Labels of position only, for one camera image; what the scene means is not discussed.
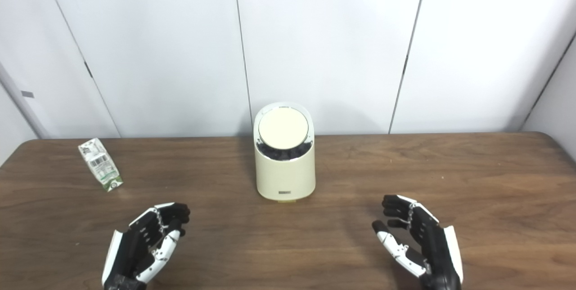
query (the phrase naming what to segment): white door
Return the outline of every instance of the white door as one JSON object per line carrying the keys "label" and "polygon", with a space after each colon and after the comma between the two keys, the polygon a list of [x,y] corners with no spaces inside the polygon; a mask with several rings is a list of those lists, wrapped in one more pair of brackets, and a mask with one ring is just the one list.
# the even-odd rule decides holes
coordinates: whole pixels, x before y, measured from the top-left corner
{"label": "white door", "polygon": [[252,115],[291,101],[319,134],[387,133],[419,0],[238,0]]}
{"label": "white door", "polygon": [[55,0],[0,0],[0,83],[41,138],[119,136]]}
{"label": "white door", "polygon": [[236,0],[58,0],[122,137],[249,133]]}
{"label": "white door", "polygon": [[393,133],[520,128],[576,30],[576,0],[422,0]]}

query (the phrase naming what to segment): wood grain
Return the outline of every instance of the wood grain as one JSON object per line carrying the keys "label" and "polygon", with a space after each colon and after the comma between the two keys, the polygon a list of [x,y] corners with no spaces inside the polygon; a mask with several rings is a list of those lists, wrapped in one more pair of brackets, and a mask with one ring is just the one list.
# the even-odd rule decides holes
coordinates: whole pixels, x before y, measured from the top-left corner
{"label": "wood grain", "polygon": [[453,224],[463,288],[573,289],[576,166],[543,134],[319,136],[317,189],[255,189],[250,138],[109,139],[126,182],[104,192],[82,140],[29,141],[0,168],[0,284],[101,289],[114,229],[169,201],[192,210],[155,290],[418,289],[370,223],[384,194]]}

